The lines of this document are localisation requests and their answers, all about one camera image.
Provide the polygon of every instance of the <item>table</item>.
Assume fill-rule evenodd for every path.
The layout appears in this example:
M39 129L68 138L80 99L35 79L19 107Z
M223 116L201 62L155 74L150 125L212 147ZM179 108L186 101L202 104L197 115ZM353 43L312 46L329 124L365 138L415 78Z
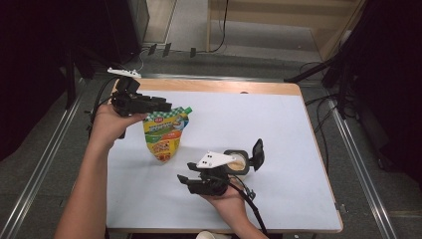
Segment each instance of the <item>table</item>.
M364 3L364 0L230 0L227 21L310 28L325 61L336 53L346 31L353 29ZM207 51L211 21L222 21L225 7L224 0L208 0Z
M177 174L195 178L187 162L212 150L243 149L258 138L266 160L245 183L257 193L269 233L342 230L301 91L297 85L139 79L140 91L192 107L180 147L168 162L147 150L141 123L129 127L108 157L107 226L131 233L229 233L214 208L190 194ZM259 227L252 210L248 216Z

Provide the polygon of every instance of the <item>gray floor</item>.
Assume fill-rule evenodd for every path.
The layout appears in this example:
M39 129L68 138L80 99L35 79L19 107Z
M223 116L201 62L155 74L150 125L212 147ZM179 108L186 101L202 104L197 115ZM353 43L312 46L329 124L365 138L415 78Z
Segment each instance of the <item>gray floor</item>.
M204 2L206 1L179 0L176 9L180 10L181 6L186 6L183 4L193 4L189 6L197 6L195 4L199 4L201 5L200 7L203 7ZM193 15L200 16L201 14L199 14L199 11L192 11ZM201 46L204 47L204 45L200 45L205 43L201 35L203 32L190 30L184 33L181 32L181 29L190 29L189 26L193 28L199 27L201 21L192 22L185 19L183 20L185 21L184 28L177 24L178 16L187 18L190 15L182 14L178 10L174 13L172 30L168 36L168 41L172 41L174 50L185 51L192 46L196 46L198 49ZM273 55L267 56L266 51L257 51L257 54L249 55L251 51L246 50L244 52L245 48L239 47L230 50L231 45L228 42L226 53L229 53L229 51L235 51L236 53L198 55L195 58L189 58L188 53L172 53L166 58L162 58L158 53L152 56L142 55L143 68L141 73L145 76L157 76L156 74L226 76L247 78L253 81L281 82L284 78L297 75L304 63L319 61L317 52L312 46L312 39L306 37L307 34L304 29L295 29L295 32L298 33L298 31L302 32L302 35L287 37L291 41L285 38L287 42L281 45L280 49L281 51L288 51L291 55L285 54L280 59L275 58ZM229 36L228 40L232 38L234 42L238 43L241 39L244 39L243 37L234 39L234 36ZM248 46L252 48L254 47L254 41L254 39L249 39L245 43L239 43L235 46L249 44ZM302 53L298 53L294 47L300 41L303 42L301 43L303 49L306 49ZM265 48L271 49L271 46L274 47L274 45L269 44ZM126 66L131 69L138 69L141 66L141 62L139 59L134 59ZM63 211L63 204L72 190L88 139L86 126L89 118L84 111L92 108L100 86L111 77L111 75L106 74L106 69L101 67L97 67L97 69L98 72L94 79L89 80L85 87L79 87L78 89L81 96L79 108L63 137L62 143L58 147L43 183L32 201L31 207L26 212L26 216L15 238L53 237ZM318 74L300 83L305 101L326 95L326 90L320 86L320 78L321 74ZM47 147L64 113L65 103L66 95L63 95L34 127L22 146L11 156L0 162L0 226L3 227L6 224L17 199L25 189L37 163L42 157L44 149ZM328 105L324 105L321 114L324 115L327 110ZM316 105L309 106L308 113L312 124L316 125ZM397 238L420 238L420 235L422 235L422 193L417 183L399 171L386 172L379 169L374 149L371 147L361 125L356 119L347 119L346 123L350 128L373 184L390 215ZM341 214L344 223L344 229L341 233L318 235L317 238L385 238L380 233L367 196L354 170L351 157L334 118L329 118L324 124L323 131L325 132L328 145L330 158L329 180L334 197L338 203L347 207L348 212ZM319 133L316 135L316 139L322 157L325 158ZM125 237L126 235L123 234L112 234L112 238ZM312 238L312 235L291 233L286 235L285 238L298 237Z

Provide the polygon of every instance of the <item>yellow snack bag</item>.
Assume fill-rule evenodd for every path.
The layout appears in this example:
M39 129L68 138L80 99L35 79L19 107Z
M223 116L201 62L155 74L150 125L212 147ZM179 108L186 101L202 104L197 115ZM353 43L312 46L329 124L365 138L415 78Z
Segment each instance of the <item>yellow snack bag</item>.
M158 160L166 162L176 153L191 112L191 108L176 108L169 113L154 112L143 121L146 146Z

